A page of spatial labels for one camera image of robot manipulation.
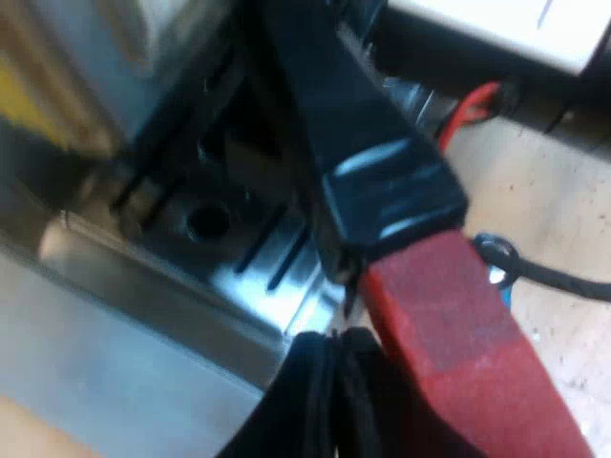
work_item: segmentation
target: metal slot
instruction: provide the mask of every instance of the metal slot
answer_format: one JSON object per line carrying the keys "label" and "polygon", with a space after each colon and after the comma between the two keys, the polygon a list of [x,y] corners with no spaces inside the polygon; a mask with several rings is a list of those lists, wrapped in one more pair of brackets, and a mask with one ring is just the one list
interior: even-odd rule
{"label": "metal slot", "polygon": [[236,274],[242,274],[246,270],[246,268],[248,268],[248,265],[250,265],[250,263],[255,259],[257,254],[261,251],[261,248],[263,247],[267,239],[269,239],[269,236],[274,231],[276,226],[278,226],[280,220],[283,218],[285,213],[286,205],[278,205],[271,218],[263,227],[261,233],[255,240],[255,242],[250,246],[250,248],[248,248],[248,251],[242,258],[242,260],[236,265],[236,268],[234,269]]}
{"label": "metal slot", "polygon": [[172,198],[172,196],[176,193],[176,191],[180,189],[180,186],[184,184],[184,181],[184,178],[178,178],[165,189],[165,191],[159,197],[157,202],[155,202],[151,210],[149,210],[149,213],[146,215],[146,217],[142,219],[142,231],[148,231],[153,226],[165,205],[168,203],[170,198]]}
{"label": "metal slot", "polygon": [[286,275],[286,272],[288,271],[289,267],[297,258],[297,255],[299,255],[304,246],[306,246],[308,237],[309,233],[307,232],[307,229],[302,229],[302,232],[299,234],[299,237],[294,241],[293,246],[290,248],[290,251],[286,253],[286,256],[278,267],[278,270],[276,270],[276,273],[272,276],[271,280],[267,284],[267,291],[273,291],[278,287],[278,285],[284,278],[284,275]]}

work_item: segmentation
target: stainless steel surface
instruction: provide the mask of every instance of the stainless steel surface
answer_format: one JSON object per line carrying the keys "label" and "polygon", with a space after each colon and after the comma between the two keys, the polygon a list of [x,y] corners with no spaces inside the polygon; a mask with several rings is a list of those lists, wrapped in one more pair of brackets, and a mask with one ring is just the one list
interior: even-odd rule
{"label": "stainless steel surface", "polygon": [[0,251],[0,393],[104,456],[214,456],[261,392],[56,280]]}
{"label": "stainless steel surface", "polygon": [[[98,0],[27,1],[58,48],[66,54],[74,73],[86,82],[104,114],[130,145],[137,141],[154,114],[163,109],[170,98],[181,100],[178,106],[197,99],[199,94],[196,92],[203,88],[203,79],[214,71],[220,55],[227,49],[228,39],[221,29],[234,3],[200,1],[201,15],[187,11],[187,20],[197,19],[195,39],[190,40],[190,46],[170,52],[168,63],[148,74],[146,62],[138,63],[125,55],[125,43],[117,39],[113,19],[109,19]],[[138,11],[141,12],[134,10],[135,16],[123,16],[121,20],[133,25],[130,21],[138,21]],[[163,11],[156,11],[156,15],[162,16]],[[179,36],[179,29],[163,35],[168,43],[172,36]],[[186,94],[174,94],[185,78],[193,80],[189,88],[182,91]],[[165,122],[150,135],[163,131],[176,116],[176,113],[168,113]]]}
{"label": "stainless steel surface", "polygon": [[144,73],[176,61],[199,43],[232,7],[233,0],[97,0],[116,31],[120,48]]}
{"label": "stainless steel surface", "polygon": [[[110,204],[130,178],[120,168],[96,177],[89,195],[66,215],[66,227],[196,294],[219,297],[230,313],[265,324],[278,336],[303,330],[292,322],[306,299],[338,298],[337,288],[325,280],[313,243],[300,240],[305,228],[299,216],[257,201],[240,187],[209,184],[194,192],[187,184],[165,203],[155,224],[142,232],[139,221],[155,205],[161,190],[145,179],[120,215],[113,214]],[[202,209],[227,212],[226,234],[212,234],[209,239],[193,236],[189,217]],[[218,217],[211,212],[201,230],[218,230],[214,220]],[[41,247],[40,258],[45,261],[44,242]],[[334,312],[328,311],[327,322]],[[305,324],[305,329],[318,331],[326,327],[326,323]]]}

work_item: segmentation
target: metal panel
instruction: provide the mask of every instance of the metal panel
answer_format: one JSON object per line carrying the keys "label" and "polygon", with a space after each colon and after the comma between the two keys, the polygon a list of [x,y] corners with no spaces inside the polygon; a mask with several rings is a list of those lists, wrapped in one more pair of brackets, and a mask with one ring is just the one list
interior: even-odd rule
{"label": "metal panel", "polygon": [[4,250],[0,274],[0,393],[106,456],[213,456],[260,399]]}

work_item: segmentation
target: black fabric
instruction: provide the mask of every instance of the black fabric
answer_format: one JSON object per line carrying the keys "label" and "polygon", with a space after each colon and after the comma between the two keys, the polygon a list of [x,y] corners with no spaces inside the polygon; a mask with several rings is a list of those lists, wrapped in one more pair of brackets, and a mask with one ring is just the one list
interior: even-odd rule
{"label": "black fabric", "polygon": [[481,457],[429,407],[371,333],[297,336],[220,458]]}

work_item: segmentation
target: speckled surface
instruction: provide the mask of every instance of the speckled surface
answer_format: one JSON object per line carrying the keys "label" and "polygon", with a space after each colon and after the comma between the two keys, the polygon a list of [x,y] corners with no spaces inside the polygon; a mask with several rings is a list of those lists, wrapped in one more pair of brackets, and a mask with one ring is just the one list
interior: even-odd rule
{"label": "speckled surface", "polygon": [[[609,146],[584,153],[504,120],[463,130],[448,157],[471,198],[466,232],[611,281]],[[611,456],[611,305],[518,281],[512,311],[596,455]]]}

